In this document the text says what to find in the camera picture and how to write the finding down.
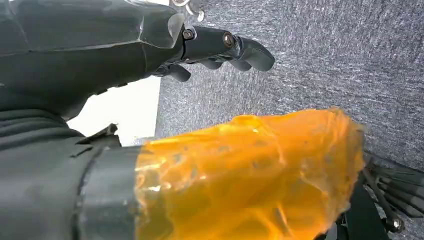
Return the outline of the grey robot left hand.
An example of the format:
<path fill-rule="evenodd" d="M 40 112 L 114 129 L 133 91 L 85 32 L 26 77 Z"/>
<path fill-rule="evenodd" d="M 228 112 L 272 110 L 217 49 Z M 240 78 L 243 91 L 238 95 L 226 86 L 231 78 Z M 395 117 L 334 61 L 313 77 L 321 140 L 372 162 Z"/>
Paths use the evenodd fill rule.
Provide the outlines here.
<path fill-rule="evenodd" d="M 270 70 L 226 30 L 148 0 L 0 3 L 3 240 L 312 240 L 350 206 L 363 132 L 341 109 L 240 115 L 123 147 L 70 128 L 89 97 L 183 63 Z"/>

